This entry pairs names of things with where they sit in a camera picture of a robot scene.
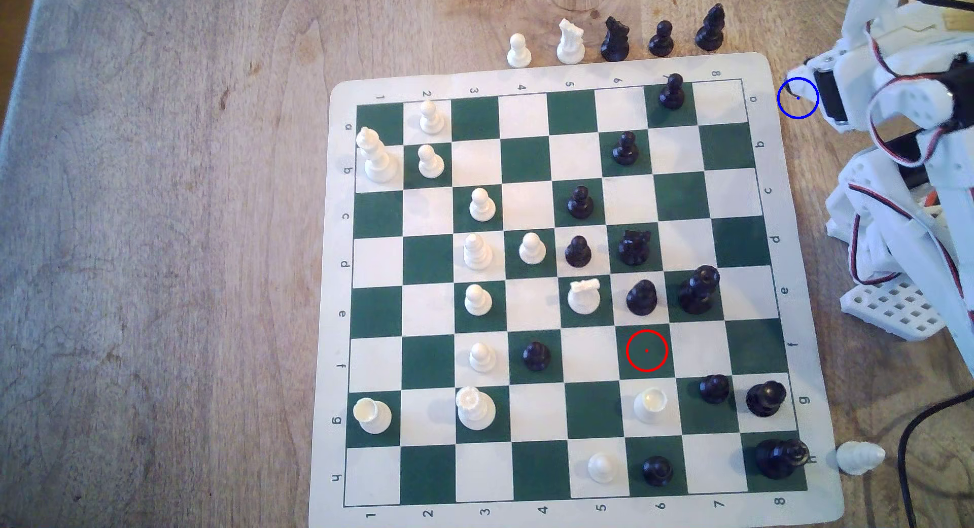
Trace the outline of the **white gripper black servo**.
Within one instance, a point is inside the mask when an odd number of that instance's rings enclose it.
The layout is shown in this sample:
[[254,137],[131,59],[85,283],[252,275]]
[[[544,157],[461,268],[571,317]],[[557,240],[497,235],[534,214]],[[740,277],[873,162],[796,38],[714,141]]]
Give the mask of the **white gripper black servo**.
[[806,60],[825,120],[839,132],[867,129],[866,109],[876,92],[876,59],[867,46],[831,49]]

